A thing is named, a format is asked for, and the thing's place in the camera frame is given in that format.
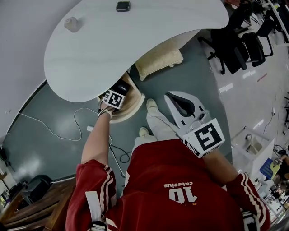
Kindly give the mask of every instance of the white tile floor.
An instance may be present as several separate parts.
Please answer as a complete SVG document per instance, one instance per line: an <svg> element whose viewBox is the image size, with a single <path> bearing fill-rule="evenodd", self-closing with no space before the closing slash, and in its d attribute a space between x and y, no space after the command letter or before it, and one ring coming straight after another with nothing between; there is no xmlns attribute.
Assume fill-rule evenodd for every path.
<svg viewBox="0 0 289 231"><path fill-rule="evenodd" d="M254 24L252 28L257 31L258 24ZM210 37L209 32L201 32L197 36ZM266 39L261 38L264 47L264 53L269 54L270 48ZM279 32L270 35L271 44L274 46L276 42L283 40L283 35ZM214 51L207 44L202 42L207 57L210 52ZM274 55L267 57L266 62L258 67L252 67L247 64L247 70L239 70L231 74L226 68L226 73L220 73L221 64L219 59L211 59L211 70L215 75L219 88L219 96L224 104L231 138L235 137L244 126L249 126L263 133L266 124L271 119L271 113L274 108L275 115L272 121L266 127L265 134L275 139L275 144L285 147L288 145L289 130L286 135L282 132L287 130L284 125L286 111L284 109L287 100L284 96L289 97L289 59L288 48L285 46L274 46ZM238 166L240 161L236 158L233 151L233 164Z"/></svg>

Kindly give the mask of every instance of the shoe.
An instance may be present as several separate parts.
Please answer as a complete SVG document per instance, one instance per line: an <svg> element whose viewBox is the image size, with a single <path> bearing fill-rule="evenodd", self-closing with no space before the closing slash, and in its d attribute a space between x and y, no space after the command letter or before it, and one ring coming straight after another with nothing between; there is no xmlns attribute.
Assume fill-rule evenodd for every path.
<svg viewBox="0 0 289 231"><path fill-rule="evenodd" d="M144 137L145 135L148 135L149 131L145 127L141 127L139 131L139 136Z"/></svg>
<svg viewBox="0 0 289 231"><path fill-rule="evenodd" d="M156 107L158 108L158 105L157 103L155 102L155 100L153 99L148 99L147 102L146 102L146 109L149 109L151 107Z"/></svg>

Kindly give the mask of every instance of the wooden chair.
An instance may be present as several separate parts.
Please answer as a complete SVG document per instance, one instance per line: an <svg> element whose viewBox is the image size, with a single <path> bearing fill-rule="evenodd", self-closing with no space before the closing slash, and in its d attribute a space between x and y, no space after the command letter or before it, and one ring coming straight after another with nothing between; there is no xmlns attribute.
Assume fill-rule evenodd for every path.
<svg viewBox="0 0 289 231"><path fill-rule="evenodd" d="M8 231L63 231L74 188L75 179L54 183L42 199L17 210L23 201L19 193L4 211L0 222Z"/></svg>

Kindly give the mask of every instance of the sleeve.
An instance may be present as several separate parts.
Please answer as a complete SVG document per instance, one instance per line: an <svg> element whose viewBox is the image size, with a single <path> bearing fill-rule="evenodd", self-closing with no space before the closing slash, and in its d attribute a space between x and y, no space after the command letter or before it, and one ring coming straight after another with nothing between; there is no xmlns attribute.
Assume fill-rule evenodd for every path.
<svg viewBox="0 0 289 231"><path fill-rule="evenodd" d="M66 230L87 231L92 218L86 192L97 192L95 206L101 211L101 218L117 200L116 181L112 169L96 160L79 164L76 168L76 187L69 202L66 216Z"/></svg>
<svg viewBox="0 0 289 231"><path fill-rule="evenodd" d="M267 206L259 197L249 177L241 173L238 177L227 183L227 192L235 202L245 211L250 211L257 216L260 230L266 231L270 228L270 214Z"/></svg>

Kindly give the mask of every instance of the red shirt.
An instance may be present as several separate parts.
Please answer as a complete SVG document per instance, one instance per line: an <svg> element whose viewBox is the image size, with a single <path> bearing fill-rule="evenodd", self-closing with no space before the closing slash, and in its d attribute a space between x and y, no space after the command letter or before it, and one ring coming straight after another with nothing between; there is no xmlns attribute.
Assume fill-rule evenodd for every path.
<svg viewBox="0 0 289 231"><path fill-rule="evenodd" d="M269 211L247 175L238 175L224 190L210 178L203 159L178 139L140 145L127 173L123 196L116 201L115 177L108 166L96 160L78 165L66 230L91 227L86 191L97 192L97 204L112 231L243 231L240 208L257 216L261 231L270 227Z"/></svg>

